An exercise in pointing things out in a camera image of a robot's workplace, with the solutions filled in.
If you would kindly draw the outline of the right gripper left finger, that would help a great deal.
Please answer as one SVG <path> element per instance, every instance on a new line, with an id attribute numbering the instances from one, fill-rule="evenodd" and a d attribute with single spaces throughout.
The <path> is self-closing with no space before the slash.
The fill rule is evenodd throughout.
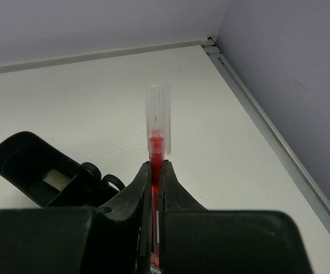
<path id="1" fill-rule="evenodd" d="M 0 209 L 0 273 L 149 273 L 150 177 L 97 208 Z"/>

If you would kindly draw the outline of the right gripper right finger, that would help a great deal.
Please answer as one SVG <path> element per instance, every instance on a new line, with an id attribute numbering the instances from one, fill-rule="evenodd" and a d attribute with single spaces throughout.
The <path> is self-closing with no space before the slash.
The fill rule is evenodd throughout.
<path id="1" fill-rule="evenodd" d="M 162 273 L 312 273 L 289 215 L 208 210 L 179 183 L 169 161 L 160 172 L 158 208 Z"/>

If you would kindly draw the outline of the black handled scissors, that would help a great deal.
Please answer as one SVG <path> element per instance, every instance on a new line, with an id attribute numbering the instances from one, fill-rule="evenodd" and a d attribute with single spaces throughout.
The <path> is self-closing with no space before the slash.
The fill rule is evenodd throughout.
<path id="1" fill-rule="evenodd" d="M 84 162 L 80 165 L 80 169 L 87 171 L 91 176 L 93 176 L 95 186 L 100 189 L 111 189 L 115 192 L 120 192 L 126 187 L 124 183 L 115 175 L 107 174 L 102 176 L 99 168 L 92 163 Z"/>

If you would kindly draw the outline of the beige eraser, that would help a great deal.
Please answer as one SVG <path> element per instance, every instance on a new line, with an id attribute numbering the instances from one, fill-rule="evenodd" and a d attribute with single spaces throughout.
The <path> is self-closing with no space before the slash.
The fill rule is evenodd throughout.
<path id="1" fill-rule="evenodd" d="M 71 182 L 68 176 L 55 169 L 51 169 L 42 180 L 58 191 L 65 189 Z"/>

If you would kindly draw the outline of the red pen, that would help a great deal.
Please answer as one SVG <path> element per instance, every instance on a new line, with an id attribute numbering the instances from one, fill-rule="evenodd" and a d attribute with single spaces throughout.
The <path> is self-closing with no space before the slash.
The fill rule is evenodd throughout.
<path id="1" fill-rule="evenodd" d="M 154 266 L 160 268 L 158 193 L 164 156 L 171 153 L 171 91 L 168 86 L 146 87 L 147 149 L 151 166 L 152 246 Z"/>

